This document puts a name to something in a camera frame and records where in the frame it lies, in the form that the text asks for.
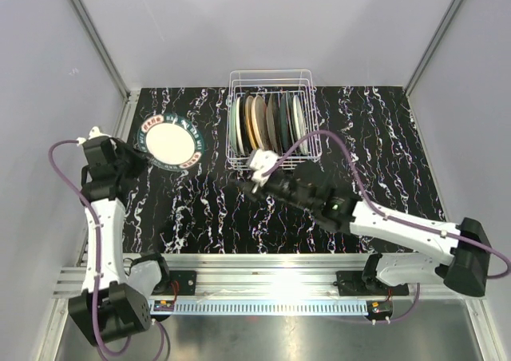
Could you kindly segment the cream pink leaf plate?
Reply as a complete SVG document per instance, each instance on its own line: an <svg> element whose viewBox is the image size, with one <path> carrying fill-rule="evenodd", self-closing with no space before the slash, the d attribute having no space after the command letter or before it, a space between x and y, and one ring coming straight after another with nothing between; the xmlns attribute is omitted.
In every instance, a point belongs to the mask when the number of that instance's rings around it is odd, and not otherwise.
<svg viewBox="0 0 511 361"><path fill-rule="evenodd" d="M256 95L252 100L252 128L255 141L259 148L271 150L271 142L267 131L267 106L262 96Z"/></svg>

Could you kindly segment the large teal bottom plate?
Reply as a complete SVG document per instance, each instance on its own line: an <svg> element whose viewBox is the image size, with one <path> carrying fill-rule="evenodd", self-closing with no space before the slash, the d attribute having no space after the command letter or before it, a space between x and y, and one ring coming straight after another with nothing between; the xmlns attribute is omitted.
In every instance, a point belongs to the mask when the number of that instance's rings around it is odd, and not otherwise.
<svg viewBox="0 0 511 361"><path fill-rule="evenodd" d="M291 95L288 91L284 93L284 103L286 108L286 118L287 118L287 136L289 140L289 147L292 147L295 143L295 134L294 134L294 125L293 125L293 116L292 116L292 99Z"/></svg>

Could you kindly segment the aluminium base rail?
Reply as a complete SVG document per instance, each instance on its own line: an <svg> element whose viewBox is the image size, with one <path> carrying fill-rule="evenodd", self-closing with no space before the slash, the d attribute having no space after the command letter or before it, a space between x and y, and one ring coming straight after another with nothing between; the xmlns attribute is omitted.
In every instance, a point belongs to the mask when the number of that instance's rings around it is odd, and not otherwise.
<svg viewBox="0 0 511 361"><path fill-rule="evenodd" d="M173 270L196 271L198 300L326 300L362 299L339 296L335 273L361 271L367 254L164 254ZM81 291L87 255L74 267L63 267L53 290L54 298L69 298ZM427 300L474 299L440 284L421 283ZM411 294L415 286L410 286Z"/></svg>

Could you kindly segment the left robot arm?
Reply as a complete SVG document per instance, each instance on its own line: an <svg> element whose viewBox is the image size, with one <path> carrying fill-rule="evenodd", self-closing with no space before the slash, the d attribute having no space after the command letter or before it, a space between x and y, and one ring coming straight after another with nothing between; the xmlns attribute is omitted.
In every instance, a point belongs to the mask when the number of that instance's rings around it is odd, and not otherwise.
<svg viewBox="0 0 511 361"><path fill-rule="evenodd" d="M79 197L88 223L89 258L80 295L69 300L71 318L89 343L106 352L109 342L147 331L149 297L172 285L163 256L148 252L125 268L122 237L129 191L148 164L123 141L98 133L81 142L86 166Z"/></svg>

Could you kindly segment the cream yellow leaf plate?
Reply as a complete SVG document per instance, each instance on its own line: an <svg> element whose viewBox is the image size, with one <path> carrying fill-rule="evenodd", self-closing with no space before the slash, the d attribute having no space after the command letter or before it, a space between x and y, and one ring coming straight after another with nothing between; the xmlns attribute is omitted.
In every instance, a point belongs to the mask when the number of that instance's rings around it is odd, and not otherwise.
<svg viewBox="0 0 511 361"><path fill-rule="evenodd" d="M258 149L259 145L252 128L252 102L254 97L249 93L244 101L244 122L248 134L248 140L252 149Z"/></svg>

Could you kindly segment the right aluminium frame post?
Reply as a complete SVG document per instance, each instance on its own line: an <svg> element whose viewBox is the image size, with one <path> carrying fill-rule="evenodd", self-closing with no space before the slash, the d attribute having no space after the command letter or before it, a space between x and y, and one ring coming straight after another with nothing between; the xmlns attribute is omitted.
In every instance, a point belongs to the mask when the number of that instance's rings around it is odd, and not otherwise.
<svg viewBox="0 0 511 361"><path fill-rule="evenodd" d="M439 46L441 45L444 37L446 36L448 30L454 23L454 19L457 17L458 13L461 10L465 0L451 0L450 4L447 6L446 11L442 15L438 26L436 27L433 36L426 49L424 50L418 64L416 65L409 81L404 87L404 94L409 97L419 81L421 80L423 74L425 73L428 65L432 61L434 55L436 54Z"/></svg>

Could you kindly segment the white plate dark lettered rim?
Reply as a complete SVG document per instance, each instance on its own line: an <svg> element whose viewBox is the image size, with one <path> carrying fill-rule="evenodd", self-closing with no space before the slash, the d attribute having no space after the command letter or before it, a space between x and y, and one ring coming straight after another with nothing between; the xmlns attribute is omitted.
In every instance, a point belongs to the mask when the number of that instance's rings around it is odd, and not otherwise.
<svg viewBox="0 0 511 361"><path fill-rule="evenodd" d="M205 150L199 129L189 119L175 113L146 119L137 133L137 144L155 166L170 172L197 165Z"/></svg>

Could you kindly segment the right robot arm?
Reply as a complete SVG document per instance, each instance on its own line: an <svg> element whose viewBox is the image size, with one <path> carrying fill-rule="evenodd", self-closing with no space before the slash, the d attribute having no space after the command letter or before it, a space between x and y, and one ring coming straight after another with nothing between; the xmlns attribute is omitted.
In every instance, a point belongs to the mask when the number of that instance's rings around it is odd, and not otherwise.
<svg viewBox="0 0 511 361"><path fill-rule="evenodd" d="M476 220L465 218L461 224L427 220L371 204L346 187L282 173L274 173L264 184L253 180L237 180L234 184L251 200L271 196L307 210L328 232L370 236L411 250L405 255L369 256L362 270L339 276L341 292L377 296L407 284L444 284L465 296L485 295L489 242Z"/></svg>

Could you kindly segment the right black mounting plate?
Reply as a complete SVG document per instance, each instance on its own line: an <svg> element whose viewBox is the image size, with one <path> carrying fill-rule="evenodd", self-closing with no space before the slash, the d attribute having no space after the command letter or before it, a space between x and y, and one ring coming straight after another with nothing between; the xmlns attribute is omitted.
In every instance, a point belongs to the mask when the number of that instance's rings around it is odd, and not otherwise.
<svg viewBox="0 0 511 361"><path fill-rule="evenodd" d="M340 296L376 296L378 294L362 281L361 271L337 271L334 285Z"/></svg>

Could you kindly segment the black mounting plate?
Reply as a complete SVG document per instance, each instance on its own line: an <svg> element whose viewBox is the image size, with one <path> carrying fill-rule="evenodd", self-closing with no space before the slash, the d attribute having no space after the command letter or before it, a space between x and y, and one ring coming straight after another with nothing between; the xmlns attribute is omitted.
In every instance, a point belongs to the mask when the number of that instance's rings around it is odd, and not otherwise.
<svg viewBox="0 0 511 361"><path fill-rule="evenodd" d="M362 281L361 271L337 271L334 285L340 296L376 296L378 294Z"/></svg>
<svg viewBox="0 0 511 361"><path fill-rule="evenodd" d="M170 296L176 287L178 296L194 296L196 294L197 272L193 270L171 270L169 278L158 289L157 295Z"/></svg>

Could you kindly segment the white watermelon plate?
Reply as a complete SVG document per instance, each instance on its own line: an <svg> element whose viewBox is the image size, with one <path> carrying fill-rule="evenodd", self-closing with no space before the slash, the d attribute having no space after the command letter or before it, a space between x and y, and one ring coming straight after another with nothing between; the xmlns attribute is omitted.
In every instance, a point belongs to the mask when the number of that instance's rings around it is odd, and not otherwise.
<svg viewBox="0 0 511 361"><path fill-rule="evenodd" d="M295 94L292 102L292 116L294 123L295 139L299 140L306 134L306 126L303 115L303 109L299 96Z"/></svg>

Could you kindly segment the brown rimmed plate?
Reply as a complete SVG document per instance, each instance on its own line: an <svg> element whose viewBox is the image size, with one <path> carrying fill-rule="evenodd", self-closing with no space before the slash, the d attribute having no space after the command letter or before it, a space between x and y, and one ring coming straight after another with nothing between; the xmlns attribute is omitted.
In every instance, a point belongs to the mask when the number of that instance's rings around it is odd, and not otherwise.
<svg viewBox="0 0 511 361"><path fill-rule="evenodd" d="M275 94L272 93L268 99L267 104L267 112L266 112L266 120L267 120L267 131L268 137L271 143L271 147L273 150L281 154L282 146L279 140L279 134L276 130L276 122L275 122L275 111L276 111L276 102L275 102Z"/></svg>

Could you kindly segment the mint green floral plate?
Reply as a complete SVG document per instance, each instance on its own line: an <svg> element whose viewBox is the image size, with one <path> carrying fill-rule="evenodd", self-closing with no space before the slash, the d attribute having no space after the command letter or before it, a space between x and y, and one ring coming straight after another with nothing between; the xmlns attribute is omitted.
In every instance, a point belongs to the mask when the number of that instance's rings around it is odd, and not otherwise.
<svg viewBox="0 0 511 361"><path fill-rule="evenodd" d="M229 119L228 119L228 139L231 146L231 151L233 155L236 156L238 153L238 145L237 145L237 134L236 134L236 110L237 105L239 103L239 98L237 97L232 101L230 110L229 110Z"/></svg>

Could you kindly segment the left aluminium frame post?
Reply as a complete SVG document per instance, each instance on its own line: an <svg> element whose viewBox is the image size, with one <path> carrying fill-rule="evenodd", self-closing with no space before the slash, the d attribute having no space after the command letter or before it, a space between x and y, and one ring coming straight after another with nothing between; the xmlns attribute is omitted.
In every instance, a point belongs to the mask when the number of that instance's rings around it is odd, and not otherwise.
<svg viewBox="0 0 511 361"><path fill-rule="evenodd" d="M101 35L99 34L97 27L95 26L93 19L86 8L86 5L83 0L68 0L69 4L73 8L73 11L77 15L78 21L81 23L81 26L90 42L95 49L97 56L101 60L102 65L104 66L107 74L112 80L117 92L121 95L121 99L123 102L127 102L129 100L131 89L126 85L125 80L121 76L119 69L117 68L111 54L106 48L105 43L103 42Z"/></svg>

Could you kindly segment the blue blossom branch plate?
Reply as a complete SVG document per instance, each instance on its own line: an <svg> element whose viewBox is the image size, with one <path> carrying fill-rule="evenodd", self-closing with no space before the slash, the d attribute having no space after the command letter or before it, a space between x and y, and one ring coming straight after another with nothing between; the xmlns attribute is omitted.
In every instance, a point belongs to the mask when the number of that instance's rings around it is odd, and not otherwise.
<svg viewBox="0 0 511 361"><path fill-rule="evenodd" d="M287 129L287 99L284 93L279 99L279 119L283 151L286 152L290 148L290 145Z"/></svg>

